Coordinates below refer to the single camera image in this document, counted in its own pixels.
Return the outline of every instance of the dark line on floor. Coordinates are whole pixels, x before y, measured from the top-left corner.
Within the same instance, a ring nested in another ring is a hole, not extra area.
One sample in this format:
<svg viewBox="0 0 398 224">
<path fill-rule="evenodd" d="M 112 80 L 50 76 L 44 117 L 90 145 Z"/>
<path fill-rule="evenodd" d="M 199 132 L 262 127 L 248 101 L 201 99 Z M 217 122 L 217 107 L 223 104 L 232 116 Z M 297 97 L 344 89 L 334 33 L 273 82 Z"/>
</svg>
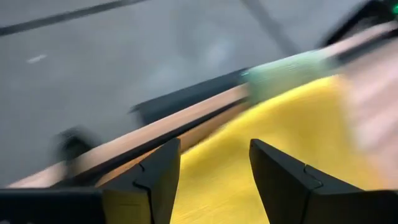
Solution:
<svg viewBox="0 0 398 224">
<path fill-rule="evenodd" d="M 259 0 L 241 0 L 252 16 L 260 23 L 262 29 L 269 34 L 288 56 L 300 53 L 293 42 L 284 34 L 281 25 L 273 20 Z"/>
<path fill-rule="evenodd" d="M 20 24 L 15 24 L 15 25 L 7 26 L 7 27 L 0 27 L 0 37 L 36 29 L 39 27 L 49 26 L 49 25 L 56 24 L 59 22 L 70 21 L 72 19 L 78 19 L 81 17 L 89 16 L 92 14 L 97 14 L 100 12 L 108 11 L 111 9 L 116 9 L 116 8 L 123 7 L 123 6 L 128 6 L 128 5 L 139 3 L 142 1 L 146 1 L 146 0 L 113 1 L 113 2 L 100 4 L 97 6 L 91 6 L 91 7 L 86 7 L 83 9 L 78 9 L 78 10 L 72 11 L 72 12 L 64 12 L 64 13 L 56 14 L 53 16 L 41 18 L 41 19 L 34 19 L 29 22 L 23 22 Z"/>
</svg>

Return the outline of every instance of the yellow cloth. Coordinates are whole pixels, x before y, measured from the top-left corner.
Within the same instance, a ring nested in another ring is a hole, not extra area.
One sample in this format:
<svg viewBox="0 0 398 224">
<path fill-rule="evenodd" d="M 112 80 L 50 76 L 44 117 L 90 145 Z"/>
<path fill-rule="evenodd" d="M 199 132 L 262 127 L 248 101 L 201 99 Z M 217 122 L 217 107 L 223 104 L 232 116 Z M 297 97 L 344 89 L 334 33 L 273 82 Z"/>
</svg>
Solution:
<svg viewBox="0 0 398 224">
<path fill-rule="evenodd" d="M 258 138 L 362 189 L 376 173 L 356 152 L 337 76 L 290 90 L 248 110 L 182 156 L 172 223 L 268 223 L 249 161 Z"/>
</svg>

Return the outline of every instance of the gray concrete floor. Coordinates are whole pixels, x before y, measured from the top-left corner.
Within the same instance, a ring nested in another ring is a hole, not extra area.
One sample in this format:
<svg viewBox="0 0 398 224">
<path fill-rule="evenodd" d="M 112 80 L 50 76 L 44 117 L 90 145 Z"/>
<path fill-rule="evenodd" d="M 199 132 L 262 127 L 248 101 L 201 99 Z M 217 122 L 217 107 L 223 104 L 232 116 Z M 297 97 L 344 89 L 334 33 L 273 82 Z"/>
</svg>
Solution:
<svg viewBox="0 0 398 224">
<path fill-rule="evenodd" d="M 0 27 L 107 1 L 3 0 Z M 0 185 L 54 163 L 67 128 L 109 141 L 133 105 L 289 56 L 261 13 L 303 52 L 361 1 L 147 0 L 0 37 Z"/>
</svg>

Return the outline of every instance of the yellow fabric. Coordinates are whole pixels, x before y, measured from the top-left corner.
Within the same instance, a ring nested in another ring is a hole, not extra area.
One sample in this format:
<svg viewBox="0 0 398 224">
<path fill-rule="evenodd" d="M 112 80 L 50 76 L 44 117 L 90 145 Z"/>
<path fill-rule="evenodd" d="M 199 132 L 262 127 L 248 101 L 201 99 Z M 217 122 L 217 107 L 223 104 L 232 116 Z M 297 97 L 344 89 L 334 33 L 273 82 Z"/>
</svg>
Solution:
<svg viewBox="0 0 398 224">
<path fill-rule="evenodd" d="M 350 141 L 338 77 L 322 78 L 248 110 L 182 156 L 172 223 L 268 223 L 249 161 L 258 138 L 362 189 L 376 173 Z"/>
</svg>

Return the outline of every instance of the floor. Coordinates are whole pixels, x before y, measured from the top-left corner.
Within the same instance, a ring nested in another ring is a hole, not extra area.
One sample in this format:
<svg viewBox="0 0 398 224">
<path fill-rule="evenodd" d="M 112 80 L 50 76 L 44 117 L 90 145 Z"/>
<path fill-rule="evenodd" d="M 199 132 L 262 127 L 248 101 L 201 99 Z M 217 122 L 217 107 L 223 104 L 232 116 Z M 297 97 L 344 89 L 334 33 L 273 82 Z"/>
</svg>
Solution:
<svg viewBox="0 0 398 224">
<path fill-rule="evenodd" d="M 53 137 L 67 128 L 106 142 L 141 126 L 128 113 L 138 103 L 315 49 L 362 1 L 1 1 L 0 185 L 54 163 Z"/>
</svg>

